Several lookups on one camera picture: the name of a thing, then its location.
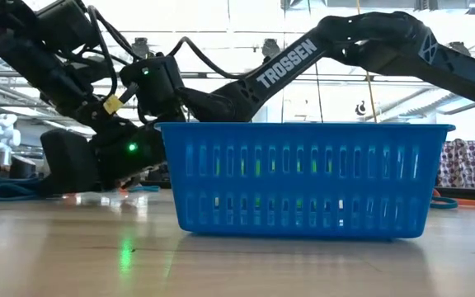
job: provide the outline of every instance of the black robotic arm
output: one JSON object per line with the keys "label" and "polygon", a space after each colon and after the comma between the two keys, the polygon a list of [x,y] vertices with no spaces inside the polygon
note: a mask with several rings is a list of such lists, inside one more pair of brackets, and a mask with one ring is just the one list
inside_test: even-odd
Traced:
{"label": "black robotic arm", "polygon": [[420,78],[475,101],[475,59],[440,45],[429,27],[405,12],[326,16],[245,78],[210,94],[177,91],[200,121],[249,121],[321,58],[371,73]]}

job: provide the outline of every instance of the basket slot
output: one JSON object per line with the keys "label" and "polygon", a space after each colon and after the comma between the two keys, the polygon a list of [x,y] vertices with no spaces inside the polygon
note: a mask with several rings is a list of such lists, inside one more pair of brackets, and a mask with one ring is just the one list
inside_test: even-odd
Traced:
{"label": "basket slot", "polygon": [[338,200],[338,227],[344,227],[344,198],[340,198]]}
{"label": "basket slot", "polygon": [[326,173],[332,174],[333,173],[333,148],[330,146],[326,147]]}
{"label": "basket slot", "polygon": [[212,216],[214,218],[214,225],[218,225],[219,224],[219,203],[220,203],[218,193],[214,193],[214,198],[213,198],[212,203],[213,203]]}
{"label": "basket slot", "polygon": [[355,156],[353,160],[353,167],[354,167],[354,172],[353,176],[355,178],[360,178],[360,175],[362,174],[362,152],[360,151],[360,148],[357,147],[355,148]]}
{"label": "basket slot", "polygon": [[234,147],[227,147],[227,176],[232,177],[234,174]]}
{"label": "basket slot", "polygon": [[377,149],[370,146],[368,150],[368,178],[377,177]]}
{"label": "basket slot", "polygon": [[221,174],[221,148],[218,145],[214,146],[214,176],[218,177]]}
{"label": "basket slot", "polygon": [[194,145],[187,144],[186,145],[186,175],[191,177],[194,175]]}
{"label": "basket slot", "polygon": [[208,223],[208,213],[210,210],[209,199],[205,193],[201,193],[199,197],[199,223]]}
{"label": "basket slot", "polygon": [[242,195],[240,199],[240,215],[239,215],[239,222],[241,226],[247,225],[247,217],[248,217],[248,205],[247,205],[247,195]]}
{"label": "basket slot", "polygon": [[317,199],[312,198],[309,203],[309,227],[317,226]]}
{"label": "basket slot", "polygon": [[240,174],[242,177],[246,177],[248,173],[248,147],[242,146],[240,152]]}
{"label": "basket slot", "polygon": [[379,227],[384,230],[388,228],[388,221],[390,216],[389,198],[383,198],[380,201],[380,225]]}
{"label": "basket slot", "polygon": [[199,175],[202,177],[207,172],[207,161],[206,145],[202,144],[199,147]]}
{"label": "basket slot", "polygon": [[332,222],[331,200],[325,199],[323,202],[323,228],[329,229]]}
{"label": "basket slot", "polygon": [[404,173],[404,154],[405,154],[405,149],[403,146],[399,147],[397,150],[397,179],[402,180],[403,179],[403,173]]}
{"label": "basket slot", "polygon": [[296,172],[303,173],[303,147],[298,146],[296,149]]}
{"label": "basket slot", "polygon": [[318,173],[318,146],[316,145],[311,148],[311,173]]}
{"label": "basket slot", "polygon": [[419,200],[416,197],[410,199],[410,207],[408,207],[408,216],[409,216],[409,229],[410,230],[417,230],[418,222],[418,213],[419,213]]}
{"label": "basket slot", "polygon": [[302,197],[296,200],[294,223],[296,224],[296,227],[303,226],[303,198]]}
{"label": "basket slot", "polygon": [[374,227],[374,198],[369,197],[366,203],[366,222],[365,222],[365,227],[368,230],[373,229]]}
{"label": "basket slot", "polygon": [[281,202],[281,225],[289,226],[289,199],[284,198]]}
{"label": "basket slot", "polygon": [[276,147],[274,145],[269,147],[269,172],[276,172]]}
{"label": "basket slot", "polygon": [[412,151],[412,178],[417,179],[418,173],[418,165],[419,165],[419,147],[414,147]]}
{"label": "basket slot", "polygon": [[254,198],[254,225],[261,225],[261,196],[256,194]]}
{"label": "basket slot", "polygon": [[261,176],[261,146],[257,145],[254,150],[254,172],[256,177]]}
{"label": "basket slot", "polygon": [[227,195],[227,225],[234,224],[234,197],[232,194]]}
{"label": "basket slot", "polygon": [[284,173],[289,173],[290,170],[290,148],[289,146],[284,146],[283,149],[283,171]]}
{"label": "basket slot", "polygon": [[398,197],[395,200],[395,217],[393,220],[393,226],[395,229],[400,230],[402,229],[403,221],[404,221],[404,202],[401,197]]}
{"label": "basket slot", "polygon": [[390,149],[389,146],[384,146],[383,149],[383,178],[388,179],[390,178],[392,160],[390,157]]}
{"label": "basket slot", "polygon": [[269,226],[274,226],[275,225],[275,219],[276,219],[276,201],[274,197],[269,198],[269,205],[268,205],[268,210],[267,210],[267,224]]}
{"label": "basket slot", "polygon": [[340,148],[340,177],[347,177],[347,149],[345,146]]}

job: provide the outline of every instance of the table surface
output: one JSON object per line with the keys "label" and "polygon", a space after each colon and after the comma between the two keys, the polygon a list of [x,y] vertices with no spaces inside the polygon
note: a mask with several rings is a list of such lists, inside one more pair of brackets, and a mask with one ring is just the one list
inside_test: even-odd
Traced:
{"label": "table surface", "polygon": [[475,295],[475,210],[393,242],[181,231],[172,193],[0,202],[0,296]]}

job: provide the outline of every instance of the white robot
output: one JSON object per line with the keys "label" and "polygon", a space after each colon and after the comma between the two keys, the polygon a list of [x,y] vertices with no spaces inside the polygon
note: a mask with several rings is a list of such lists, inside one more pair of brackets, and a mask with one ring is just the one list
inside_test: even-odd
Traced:
{"label": "white robot", "polygon": [[2,166],[10,165],[12,148],[21,143],[20,131],[14,130],[16,121],[16,115],[0,115],[0,163]]}

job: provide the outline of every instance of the blue plastic basket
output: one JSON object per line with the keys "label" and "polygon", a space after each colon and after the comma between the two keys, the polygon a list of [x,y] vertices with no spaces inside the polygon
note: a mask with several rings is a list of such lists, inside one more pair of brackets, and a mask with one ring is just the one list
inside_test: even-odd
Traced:
{"label": "blue plastic basket", "polygon": [[162,123],[195,233],[414,238],[448,125]]}

